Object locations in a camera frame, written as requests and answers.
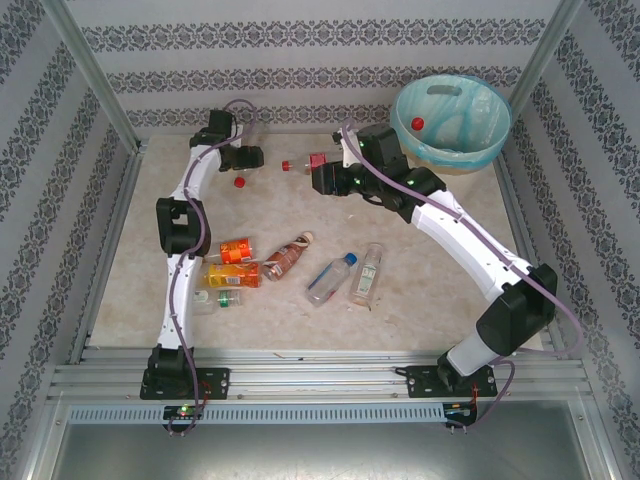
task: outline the trash bin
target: trash bin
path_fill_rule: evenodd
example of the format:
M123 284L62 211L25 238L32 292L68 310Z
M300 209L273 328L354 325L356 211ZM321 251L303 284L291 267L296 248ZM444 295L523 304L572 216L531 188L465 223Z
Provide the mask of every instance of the trash bin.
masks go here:
M469 173L496 158L511 127L511 107L476 77L433 75L405 86L391 109L404 152L444 173Z

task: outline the red bottle cap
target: red bottle cap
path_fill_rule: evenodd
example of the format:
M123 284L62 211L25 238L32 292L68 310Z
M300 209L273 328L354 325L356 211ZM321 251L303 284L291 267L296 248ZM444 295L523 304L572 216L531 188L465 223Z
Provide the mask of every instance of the red bottle cap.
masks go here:
M414 130L422 130L424 128L424 120L420 117L416 117L411 120L411 128Z

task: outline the striped wall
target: striped wall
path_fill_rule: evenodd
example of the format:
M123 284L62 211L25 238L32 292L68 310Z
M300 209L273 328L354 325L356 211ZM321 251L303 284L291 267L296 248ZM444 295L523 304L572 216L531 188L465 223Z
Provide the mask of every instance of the striped wall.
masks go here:
M558 0L73 0L142 138L190 133L238 96L271 131L387 118L400 88L476 75L508 94Z
M640 478L639 11L639 0L584 2L504 149L537 254L582 320L629 479Z
M65 363L128 154L36 0L0 1L0 479Z

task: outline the brown bottle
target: brown bottle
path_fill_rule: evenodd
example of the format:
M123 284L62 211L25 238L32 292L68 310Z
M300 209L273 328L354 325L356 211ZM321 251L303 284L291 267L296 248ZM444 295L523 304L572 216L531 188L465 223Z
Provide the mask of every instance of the brown bottle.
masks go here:
M313 242L311 232L304 232L295 241L275 252L262 264L264 276L273 282L280 280L298 261L311 242Z

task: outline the bottle cap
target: bottle cap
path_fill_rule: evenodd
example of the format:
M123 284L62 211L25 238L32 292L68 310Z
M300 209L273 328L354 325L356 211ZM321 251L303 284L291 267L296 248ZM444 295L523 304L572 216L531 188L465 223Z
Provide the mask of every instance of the bottle cap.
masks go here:
M309 240L309 243L313 242L313 234L311 232L302 232L302 236Z
M355 265L355 263L358 261L358 257L356 257L353 253L347 253L344 256L344 261L347 262L349 266Z

